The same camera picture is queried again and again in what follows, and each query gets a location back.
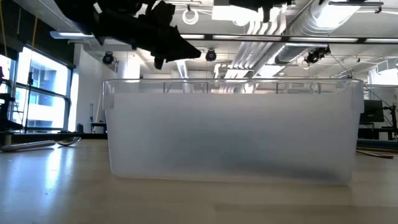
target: monitor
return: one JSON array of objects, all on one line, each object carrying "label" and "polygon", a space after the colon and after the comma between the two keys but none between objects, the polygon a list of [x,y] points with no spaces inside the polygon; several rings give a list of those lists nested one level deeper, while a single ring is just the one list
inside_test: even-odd
[{"label": "monitor", "polygon": [[365,100],[365,110],[361,114],[360,123],[384,122],[383,103],[381,100]]}]

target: air duct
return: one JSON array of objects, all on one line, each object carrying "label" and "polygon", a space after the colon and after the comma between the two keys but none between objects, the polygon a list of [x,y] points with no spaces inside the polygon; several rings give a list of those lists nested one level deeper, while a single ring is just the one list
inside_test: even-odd
[{"label": "air duct", "polygon": [[[281,12],[280,8],[271,9],[271,20],[268,23],[262,23],[259,21],[251,21],[247,34],[252,35],[272,35],[281,34],[286,28],[286,18],[284,10]],[[249,69],[249,65],[253,60],[260,55],[261,50],[264,48],[266,43],[246,43],[243,42],[239,48],[239,51],[232,62],[233,68]]]},{"label": "air duct", "polygon": [[[304,13],[285,31],[285,35],[330,35],[360,8],[359,6],[332,6],[329,2],[330,0],[312,1]],[[263,78],[272,77],[284,69],[284,65],[292,63],[307,49],[308,46],[272,44],[262,60],[254,67],[254,73],[260,74]],[[275,63],[280,66],[267,65]]]},{"label": "air duct", "polygon": [[185,60],[178,60],[176,61],[176,63],[180,78],[188,78],[188,70],[187,65],[185,64]]}]

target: desk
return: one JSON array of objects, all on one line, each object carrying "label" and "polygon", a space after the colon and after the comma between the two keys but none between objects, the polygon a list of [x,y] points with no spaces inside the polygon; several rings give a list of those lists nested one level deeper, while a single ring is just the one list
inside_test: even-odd
[{"label": "desk", "polygon": [[105,122],[92,122],[91,124],[91,133],[93,132],[95,127],[102,127],[104,128],[103,134],[106,134],[106,123]]},{"label": "desk", "polygon": [[394,130],[392,128],[359,128],[358,137],[366,136],[366,139],[380,139],[380,133],[387,133],[388,140],[393,140]]},{"label": "desk", "polygon": [[398,223],[398,160],[356,156],[349,186],[120,179],[106,140],[0,153],[0,223]]}]

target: plastic bin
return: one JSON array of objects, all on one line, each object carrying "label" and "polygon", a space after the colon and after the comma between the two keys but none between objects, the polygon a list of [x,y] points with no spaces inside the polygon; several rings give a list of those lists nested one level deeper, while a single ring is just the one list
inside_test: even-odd
[{"label": "plastic bin", "polygon": [[344,184],[360,80],[108,80],[111,169],[127,178]]}]

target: security camera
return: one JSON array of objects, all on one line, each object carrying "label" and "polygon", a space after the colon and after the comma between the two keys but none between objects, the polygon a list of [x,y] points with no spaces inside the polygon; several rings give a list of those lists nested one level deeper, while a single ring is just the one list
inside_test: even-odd
[{"label": "security camera", "polygon": [[213,49],[209,49],[206,54],[206,61],[214,62],[217,59],[217,54]]},{"label": "security camera", "polygon": [[104,58],[102,59],[102,62],[104,62],[105,65],[111,65],[113,61],[114,61],[113,53],[106,52]]}]

